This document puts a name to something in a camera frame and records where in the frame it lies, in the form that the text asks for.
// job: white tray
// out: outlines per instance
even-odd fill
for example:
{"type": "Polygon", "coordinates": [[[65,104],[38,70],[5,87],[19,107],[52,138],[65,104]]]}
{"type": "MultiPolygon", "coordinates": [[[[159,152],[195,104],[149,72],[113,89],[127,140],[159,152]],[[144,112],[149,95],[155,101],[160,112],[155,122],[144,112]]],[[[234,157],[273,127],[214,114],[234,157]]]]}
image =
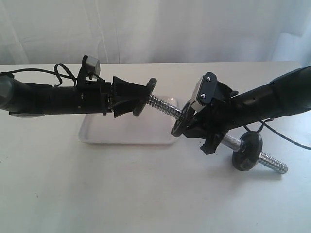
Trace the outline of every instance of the white tray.
{"type": "MultiPolygon", "coordinates": [[[[175,98],[160,97],[178,107],[175,98]]],[[[146,105],[139,117],[132,113],[114,118],[113,113],[86,114],[79,131],[84,143],[103,144],[172,144],[178,138],[171,136],[175,119],[146,105]]]]}

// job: threaded metal rod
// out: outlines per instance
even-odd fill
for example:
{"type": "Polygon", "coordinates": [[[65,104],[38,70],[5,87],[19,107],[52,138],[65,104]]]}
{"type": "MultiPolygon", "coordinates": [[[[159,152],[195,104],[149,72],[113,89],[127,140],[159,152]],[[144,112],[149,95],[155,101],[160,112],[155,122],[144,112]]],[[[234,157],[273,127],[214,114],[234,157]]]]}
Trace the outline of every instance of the threaded metal rod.
{"type": "Polygon", "coordinates": [[[280,174],[285,174],[288,171],[288,166],[286,164],[263,152],[259,155],[258,163],[265,165],[280,174]]]}
{"type": "Polygon", "coordinates": [[[175,106],[172,106],[171,104],[159,99],[154,95],[149,97],[147,104],[171,117],[174,117],[175,119],[179,119],[183,113],[183,111],[179,110],[175,106]]]}
{"type": "MultiPolygon", "coordinates": [[[[149,97],[147,104],[164,112],[169,116],[174,117],[175,119],[179,119],[182,116],[182,111],[180,109],[176,108],[175,106],[172,106],[171,104],[159,99],[154,95],[151,95],[149,97]]],[[[226,135],[221,141],[221,143],[233,149],[235,152],[238,152],[241,148],[242,141],[229,135],[226,135]]],[[[263,152],[260,153],[257,161],[258,163],[280,174],[285,174],[288,171],[288,167],[286,164],[263,152]]]]}

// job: white curtain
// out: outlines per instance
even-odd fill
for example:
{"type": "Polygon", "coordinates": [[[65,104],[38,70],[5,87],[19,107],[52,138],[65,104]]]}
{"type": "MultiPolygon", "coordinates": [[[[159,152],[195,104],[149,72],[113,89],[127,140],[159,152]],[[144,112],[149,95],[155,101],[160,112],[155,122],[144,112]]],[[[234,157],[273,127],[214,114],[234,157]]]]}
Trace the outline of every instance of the white curtain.
{"type": "Polygon", "coordinates": [[[310,0],[0,0],[0,64],[311,59],[310,0]]]}

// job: table surface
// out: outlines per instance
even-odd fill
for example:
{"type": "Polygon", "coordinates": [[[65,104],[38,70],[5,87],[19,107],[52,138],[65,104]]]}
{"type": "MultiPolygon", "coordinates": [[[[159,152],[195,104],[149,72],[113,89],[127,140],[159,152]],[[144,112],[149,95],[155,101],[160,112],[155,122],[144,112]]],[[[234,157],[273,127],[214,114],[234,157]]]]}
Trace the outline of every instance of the table surface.
{"type": "MultiPolygon", "coordinates": [[[[1,71],[53,65],[2,65],[1,71]]],[[[300,67],[297,62],[102,65],[101,76],[145,84],[187,101],[206,72],[240,93],[300,67]]],[[[76,75],[79,65],[69,65],[76,75]]],[[[25,72],[24,82],[56,84],[25,72]]],[[[232,150],[200,151],[202,140],[170,146],[89,145],[77,139],[84,115],[20,119],[0,111],[1,232],[308,232],[311,153],[264,129],[263,150],[289,166],[240,172],[232,150]]],[[[310,112],[269,123],[311,144],[310,112]]],[[[244,129],[230,134],[240,137],[244,129]]]]}

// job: robotic arm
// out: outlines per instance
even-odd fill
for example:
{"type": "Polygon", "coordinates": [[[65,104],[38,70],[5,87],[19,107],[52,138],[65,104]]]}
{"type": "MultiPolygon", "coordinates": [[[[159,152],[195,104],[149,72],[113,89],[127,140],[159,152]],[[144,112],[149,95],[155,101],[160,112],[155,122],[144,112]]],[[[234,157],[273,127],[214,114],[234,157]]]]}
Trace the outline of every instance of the robotic arm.
{"type": "Polygon", "coordinates": [[[176,118],[171,134],[202,138],[201,150],[215,153],[220,143],[234,150],[232,162],[238,170],[250,170],[257,162],[284,174],[285,164],[261,152],[259,133],[247,132],[240,140],[227,134],[231,129],[265,119],[290,116],[311,109],[311,67],[294,70],[238,95],[208,72],[196,85],[191,99],[182,110],[152,96],[156,79],[146,86],[113,77],[108,83],[99,77],[100,63],[84,56],[73,87],[22,83],[12,72],[0,74],[0,109],[16,117],[38,117],[45,114],[85,114],[114,112],[118,117],[133,112],[139,116],[149,104],[176,118]],[[87,77],[97,77],[90,81],[87,77]]]}

